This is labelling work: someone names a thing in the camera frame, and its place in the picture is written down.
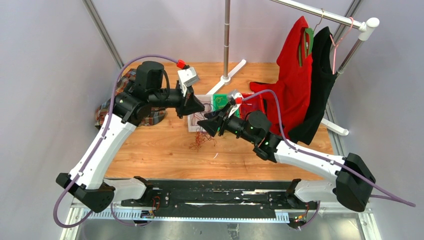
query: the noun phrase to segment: wooden tabletop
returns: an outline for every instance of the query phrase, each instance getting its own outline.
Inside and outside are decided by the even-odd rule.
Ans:
[[[140,63],[132,64],[137,68]],[[237,63],[230,63],[231,70]],[[178,79],[173,63],[164,63],[165,70],[175,86]],[[200,81],[193,88],[195,94],[206,94],[223,74],[222,63],[190,63]],[[278,76],[275,63],[247,63],[218,93],[233,89],[249,93],[249,82],[274,83]],[[111,178],[147,179],[207,179],[207,180],[320,180],[318,175],[301,168],[264,161],[253,152],[253,145],[233,134],[216,136],[198,150],[189,149],[196,133],[188,132],[187,117],[179,119],[175,110],[169,108],[167,117],[154,126],[138,127],[116,154],[106,173]],[[333,154],[327,130],[320,127],[309,148]]]

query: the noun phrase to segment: gray wall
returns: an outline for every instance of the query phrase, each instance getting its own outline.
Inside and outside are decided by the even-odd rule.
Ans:
[[[367,0],[356,18],[380,27],[337,80],[330,100],[358,153],[387,190],[417,204],[373,199],[382,239],[422,239],[424,224],[424,67],[422,1]],[[357,34],[340,45],[340,61]]]
[[[58,239],[56,176],[95,137],[117,66],[80,0],[2,1],[0,56],[0,238]]]
[[[222,62],[224,0],[94,0],[124,61],[139,54],[164,54],[187,62]],[[351,0],[299,0],[340,15]],[[269,0],[232,0],[229,60],[275,62],[295,21],[319,17]],[[322,21],[322,26],[336,23]]]

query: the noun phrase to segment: red shirt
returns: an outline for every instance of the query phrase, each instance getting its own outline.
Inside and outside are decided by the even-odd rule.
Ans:
[[[278,81],[272,84],[250,82],[250,89],[257,93],[271,89],[278,97],[284,135],[303,123],[311,98],[312,55],[305,57],[303,38],[308,28],[305,18],[300,17],[290,30],[276,63],[279,66]],[[299,44],[302,44],[302,66],[299,65]],[[262,95],[266,101],[266,115],[271,121],[271,132],[280,135],[277,105],[271,93]]]

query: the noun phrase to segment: metal pole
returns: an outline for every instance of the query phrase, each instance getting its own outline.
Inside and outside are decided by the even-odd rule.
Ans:
[[[309,13],[318,17],[321,17],[323,15],[323,11],[319,8],[315,8],[312,6],[308,6],[305,5],[303,3],[299,3],[296,1],[292,1],[292,0],[271,0],[273,2],[282,4],[282,5],[286,5],[288,7],[303,11],[305,13]],[[324,15],[323,15],[324,19],[328,19],[330,21],[339,23],[339,24],[343,24],[346,26],[350,26],[352,24],[352,20],[350,18],[347,18],[345,16],[340,16],[328,11],[324,11]],[[353,28],[354,29],[358,29],[361,32],[365,32],[366,30],[366,25],[365,22],[360,22],[360,21],[353,21]]]
[[[230,0],[225,0],[224,22],[224,78],[228,78],[228,55],[230,50]]]
[[[102,19],[99,16],[99,13],[97,12],[96,7],[94,6],[94,3],[92,0],[82,0],[85,7],[87,8],[88,13],[90,14],[91,18],[93,19],[93,22],[95,26],[97,27],[98,31],[100,32],[100,35],[102,36],[104,42],[106,43],[107,48],[109,49],[110,53],[112,54],[113,59],[115,60],[116,64],[119,66],[119,68],[122,68],[124,66],[124,62],[122,61],[121,56],[118,53],[117,48],[115,47],[114,43],[112,42],[111,36],[109,35],[108,31],[106,30],[105,25],[102,22]]]
[[[345,17],[353,17],[355,13],[358,11],[359,6],[361,5],[362,0],[353,0],[350,4],[349,8],[347,9],[346,13],[344,14]],[[337,43],[339,39],[342,37],[342,34],[345,32],[346,25],[340,24],[337,29],[335,30],[333,34],[334,42]]]
[[[347,54],[344,61],[341,63],[340,67],[337,70],[336,77],[339,77],[340,74],[343,74],[345,71],[346,65],[348,65],[351,58],[354,56],[355,52],[359,49],[359,47],[364,43],[364,41],[358,39],[355,44],[353,45],[352,49]]]

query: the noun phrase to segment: black shirt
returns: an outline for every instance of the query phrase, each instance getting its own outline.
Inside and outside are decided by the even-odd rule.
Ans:
[[[312,45],[312,74],[310,85],[310,103],[303,123],[288,132],[290,140],[297,143],[311,144],[315,133],[324,117],[331,89],[336,81],[330,63],[329,27],[323,28],[313,37]]]

